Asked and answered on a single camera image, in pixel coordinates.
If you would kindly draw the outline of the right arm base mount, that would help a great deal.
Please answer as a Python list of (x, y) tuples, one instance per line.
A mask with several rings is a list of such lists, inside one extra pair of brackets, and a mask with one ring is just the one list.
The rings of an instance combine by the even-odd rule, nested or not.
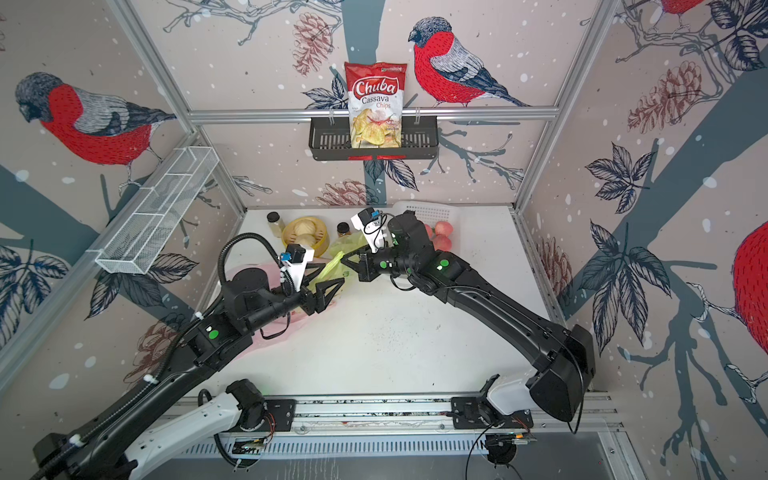
[(490, 403), (488, 393), (499, 377), (499, 374), (491, 376), (481, 390), (473, 396), (451, 398), (447, 416), (452, 419), (454, 429), (474, 430), (491, 427), (519, 428), (529, 431), (534, 426), (529, 410), (518, 410), (504, 414)]

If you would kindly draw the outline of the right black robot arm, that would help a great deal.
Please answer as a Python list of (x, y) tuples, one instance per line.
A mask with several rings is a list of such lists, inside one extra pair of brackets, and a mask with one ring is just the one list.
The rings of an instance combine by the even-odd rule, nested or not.
[(525, 386), (533, 403), (559, 421), (580, 421), (596, 367), (588, 330), (558, 325), (505, 295), (467, 261), (435, 247), (412, 210), (392, 215), (367, 207), (351, 222), (367, 244), (342, 262), (360, 281), (403, 276), (412, 288), (479, 320), (530, 363), (534, 372)]

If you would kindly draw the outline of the green plastic bag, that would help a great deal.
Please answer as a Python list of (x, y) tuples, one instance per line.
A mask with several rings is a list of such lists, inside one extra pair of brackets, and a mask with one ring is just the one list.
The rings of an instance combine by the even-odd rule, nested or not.
[(335, 240), (325, 252), (325, 257), (328, 261), (319, 275), (309, 283), (309, 288), (314, 290), (317, 283), (338, 278), (343, 278), (345, 281), (356, 281), (357, 273), (344, 265), (342, 258), (344, 255), (364, 246), (367, 246), (367, 241), (360, 232), (342, 236)]

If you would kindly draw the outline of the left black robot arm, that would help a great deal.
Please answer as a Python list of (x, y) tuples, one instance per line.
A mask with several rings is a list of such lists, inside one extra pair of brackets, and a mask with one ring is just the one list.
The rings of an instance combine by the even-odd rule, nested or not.
[(257, 331), (296, 309), (323, 312), (344, 281), (326, 280), (309, 289), (302, 279), (289, 278), (272, 288), (258, 268), (232, 278), (220, 268), (218, 275), (218, 298), (173, 339), (153, 372), (93, 420), (35, 445), (35, 478), (140, 479), (205, 437), (233, 427), (274, 428), (263, 394), (249, 380), (232, 383), (188, 414), (156, 422), (249, 348)]

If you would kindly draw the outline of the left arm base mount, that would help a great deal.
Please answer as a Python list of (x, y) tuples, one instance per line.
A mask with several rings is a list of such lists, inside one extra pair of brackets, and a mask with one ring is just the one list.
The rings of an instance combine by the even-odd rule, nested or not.
[(227, 433), (284, 433), (292, 427), (297, 401), (267, 398), (250, 380), (237, 380), (225, 389), (236, 401), (237, 416)]

